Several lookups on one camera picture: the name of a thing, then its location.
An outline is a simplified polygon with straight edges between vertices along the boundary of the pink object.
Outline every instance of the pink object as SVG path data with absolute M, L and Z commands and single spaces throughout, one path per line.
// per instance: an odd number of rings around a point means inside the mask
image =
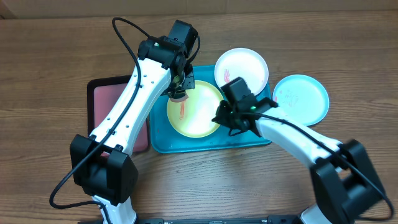
M 94 89 L 94 128 L 101 124 L 106 115 L 111 112 L 127 83 L 98 86 Z M 141 152 L 148 148 L 147 123 L 144 122 L 138 133 L 133 152 Z

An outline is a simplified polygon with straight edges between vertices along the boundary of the brown tabletop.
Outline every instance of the brown tabletop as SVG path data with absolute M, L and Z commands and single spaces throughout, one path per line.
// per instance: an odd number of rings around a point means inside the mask
M 330 110 L 313 127 L 362 142 L 398 204 L 398 12 L 300 12 L 129 17 L 154 36 L 174 20 L 193 24 L 202 47 L 194 65 L 247 47 L 269 66 L 271 90 L 295 73 L 328 90 Z M 144 36 L 120 23 L 137 52 Z M 57 210 L 49 195 L 71 169 L 69 144 L 86 134 L 86 85 L 131 74 L 134 64 L 111 17 L 0 21 L 0 223 L 76 223 L 100 218 L 94 205 Z M 264 217 L 315 202 L 308 170 L 275 144 L 247 149 L 134 156 L 135 211 L 146 218 Z M 68 181 L 55 201 L 89 200 Z M 385 216 L 385 203 L 367 215 Z

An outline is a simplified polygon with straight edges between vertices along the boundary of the wire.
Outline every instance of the wire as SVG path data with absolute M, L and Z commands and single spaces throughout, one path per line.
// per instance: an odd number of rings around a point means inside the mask
M 298 132 L 302 133 L 304 136 L 306 136 L 307 138 L 309 138 L 311 141 L 313 141 L 315 144 L 319 145 L 320 147 L 324 148 L 324 150 L 328 151 L 332 156 L 334 156 L 335 158 L 337 158 L 340 162 L 346 164 L 353 173 L 355 173 L 356 175 L 360 176 L 360 178 L 362 178 L 364 180 L 364 182 L 368 183 L 371 187 L 373 187 L 378 194 L 380 195 L 380 197 L 386 201 L 389 209 L 390 209 L 390 216 L 386 217 L 386 218 L 368 218 L 368 217 L 359 217 L 357 218 L 358 220 L 367 220 L 367 221 L 388 221 L 391 220 L 392 217 L 394 216 L 394 206 L 392 205 L 391 201 L 389 200 L 389 198 L 387 197 L 387 195 L 385 195 L 373 182 L 371 182 L 364 174 L 361 173 L 361 171 L 359 171 L 354 165 L 352 165 L 350 162 L 348 162 L 344 157 L 342 157 L 341 155 L 339 155 L 337 152 L 331 150 L 329 147 L 327 147 L 326 145 L 324 145 L 322 142 L 318 141 L 317 139 L 315 139 L 313 136 L 311 136 L 309 133 L 305 132 L 303 129 L 299 128 L 297 125 L 285 120 L 285 119 L 280 119 L 280 118 L 276 118 L 273 116 L 269 116 L 266 114 L 260 114 L 260 113 L 239 113 L 242 115 L 252 115 L 252 116 L 260 116 L 263 118 L 268 118 L 274 121 L 278 121 L 284 124 L 289 125 L 290 127 L 296 129 Z
M 123 39 L 122 35 L 120 34 L 118 28 L 116 27 L 116 21 L 123 21 L 126 22 L 130 25 L 132 25 L 133 27 L 137 28 L 139 31 L 141 31 L 144 35 L 146 35 L 147 37 L 149 37 L 149 34 L 147 32 L 145 32 L 144 30 L 142 30 L 140 27 L 138 27 L 137 25 L 135 25 L 134 23 L 125 20 L 123 18 L 120 17 L 115 17 L 112 19 L 112 26 L 113 29 L 115 31 L 115 33 L 118 35 L 119 39 L 121 40 L 121 42 L 123 43 L 123 45 L 127 48 L 128 52 L 130 53 L 132 59 L 134 60 L 134 63 L 136 63 L 137 66 L 137 85 L 134 89 L 134 92 L 129 100 L 129 102 L 127 103 L 126 107 L 123 109 L 122 113 L 120 114 L 120 116 L 117 118 L 117 120 L 114 122 L 114 124 L 112 125 L 112 128 L 110 128 L 108 130 L 108 133 L 106 133 L 105 137 L 98 143 L 98 145 L 84 158 L 82 159 L 59 183 L 58 185 L 54 188 L 54 190 L 52 191 L 51 195 L 50 195 L 50 205 L 53 206 L 53 208 L 57 208 L 57 209 L 67 209 L 67 208 L 74 208 L 74 207 L 79 207 L 82 205 L 99 205 L 99 208 L 102 209 L 104 211 L 105 214 L 105 219 L 109 224 L 111 223 L 111 220 L 109 218 L 109 213 L 106 209 L 106 205 L 102 202 L 97 202 L 97 201 L 86 201 L 86 202 L 78 202 L 78 203 L 72 203 L 69 205 L 57 205 L 56 203 L 54 203 L 54 198 L 55 195 L 57 194 L 57 192 L 61 189 L 61 187 L 64 185 L 64 183 L 85 163 L 87 162 L 87 160 L 98 150 L 101 148 L 101 146 L 106 142 L 106 140 L 108 140 L 108 138 L 113 134 L 113 131 L 117 128 L 117 126 L 119 125 L 119 123 L 121 122 L 121 120 L 123 119 L 124 115 L 127 113 L 127 111 L 129 110 L 130 106 L 132 105 L 132 102 L 134 101 L 134 99 L 137 96 L 139 87 L 141 85 L 141 68 L 139 66 L 138 63 L 138 59 L 136 58 L 136 56 L 134 55 L 134 53 L 132 52 L 130 46 L 127 44 L 127 42 Z
M 192 63 L 193 59 L 195 59 L 195 57 L 197 56 L 198 52 L 199 52 L 199 48 L 200 48 L 200 37 L 198 35 L 198 47 L 197 50 L 195 51 L 195 53 L 193 53 L 193 55 L 191 56 L 190 59 L 187 60 L 187 64 Z

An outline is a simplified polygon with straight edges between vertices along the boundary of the black cable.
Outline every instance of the black cable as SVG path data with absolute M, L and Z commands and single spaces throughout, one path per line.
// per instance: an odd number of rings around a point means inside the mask
M 390 216 L 386 217 L 386 218 L 368 218 L 368 217 L 358 217 L 358 220 L 367 220 L 367 221 L 388 221 L 391 220 L 392 217 L 394 216 L 394 206 L 392 205 L 391 201 L 389 200 L 389 198 L 387 197 L 387 195 L 385 195 L 374 183 L 372 183 L 364 174 L 361 173 L 361 171 L 359 171 L 354 165 L 352 165 L 350 162 L 348 162 L 344 157 L 342 157 L 341 155 L 339 155 L 337 152 L 331 150 L 329 147 L 327 147 L 326 145 L 324 145 L 322 142 L 318 141 L 317 139 L 315 139 L 313 136 L 311 136 L 309 133 L 305 132 L 304 130 L 302 130 L 301 128 L 299 128 L 297 125 L 290 123 L 289 121 L 285 120 L 285 119 L 280 119 L 280 118 L 276 118 L 273 116 L 269 116 L 266 114 L 260 114 L 260 113 L 239 113 L 242 115 L 251 115 L 251 116 L 260 116 L 263 118 L 268 118 L 274 121 L 278 121 L 284 124 L 289 125 L 290 127 L 296 129 L 298 132 L 302 133 L 304 136 L 306 136 L 307 138 L 309 138 L 311 141 L 313 141 L 315 144 L 319 145 L 320 147 L 324 148 L 324 150 L 328 151 L 332 156 L 334 156 L 335 158 L 337 158 L 340 162 L 343 162 L 344 164 L 346 164 L 353 173 L 355 173 L 356 175 L 360 176 L 360 178 L 362 178 L 364 180 L 364 182 L 368 183 L 371 187 L 373 187 L 378 194 L 380 195 L 380 197 L 386 201 L 389 209 L 390 209 Z
M 115 121 L 115 123 L 112 125 L 112 128 L 110 128 L 108 130 L 108 133 L 106 133 L 105 137 L 98 143 L 98 145 L 84 158 L 82 159 L 59 183 L 58 185 L 54 188 L 54 190 L 52 191 L 51 195 L 50 195 L 50 205 L 53 206 L 53 208 L 57 208 L 57 209 L 67 209 L 67 208 L 73 208 L 73 207 L 79 207 L 82 205 L 99 205 L 100 209 L 103 209 L 104 214 L 105 214 L 105 219 L 109 224 L 111 223 L 111 220 L 109 218 L 109 213 L 106 209 L 106 205 L 102 202 L 97 202 L 97 201 L 86 201 L 86 202 L 78 202 L 78 203 L 72 203 L 69 205 L 57 205 L 56 203 L 54 203 L 54 198 L 55 195 L 57 194 L 57 192 L 61 189 L 61 187 L 64 185 L 64 183 L 106 142 L 106 140 L 108 140 L 108 138 L 112 135 L 113 131 L 117 128 L 117 126 L 119 125 L 120 121 L 123 119 L 124 115 L 127 113 L 127 111 L 129 110 L 130 106 L 132 105 L 132 102 L 134 101 L 135 97 L 137 96 L 139 87 L 141 85 L 141 68 L 139 66 L 138 63 L 138 59 L 136 58 L 136 56 L 134 55 L 134 53 L 132 52 L 130 46 L 126 43 L 126 41 L 123 39 L 122 35 L 120 34 L 118 28 L 116 27 L 116 21 L 123 21 L 126 22 L 130 25 L 132 25 L 133 27 L 137 28 L 139 31 L 141 31 L 144 35 L 146 35 L 147 37 L 149 37 L 149 34 L 147 32 L 145 32 L 144 30 L 142 30 L 140 27 L 138 27 L 137 25 L 133 24 L 132 22 L 125 20 L 123 18 L 119 18 L 119 17 L 115 17 L 112 19 L 112 26 L 113 29 L 115 31 L 115 33 L 118 35 L 118 37 L 120 38 L 121 42 L 123 43 L 123 45 L 127 48 L 128 52 L 130 53 L 132 59 L 134 60 L 134 62 L 136 63 L 137 66 L 137 73 L 138 73 L 138 77 L 137 77 L 137 85 L 134 89 L 134 92 L 129 100 L 129 102 L 127 103 L 126 107 L 123 109 L 122 113 L 120 114 L 120 116 L 117 118 L 117 120 Z
M 187 64 L 192 63 L 193 59 L 195 59 L 195 57 L 197 56 L 198 52 L 199 52 L 199 48 L 200 48 L 200 37 L 198 35 L 198 47 L 197 50 L 195 51 L 195 53 L 193 53 L 193 55 L 191 56 L 190 59 L 187 60 Z

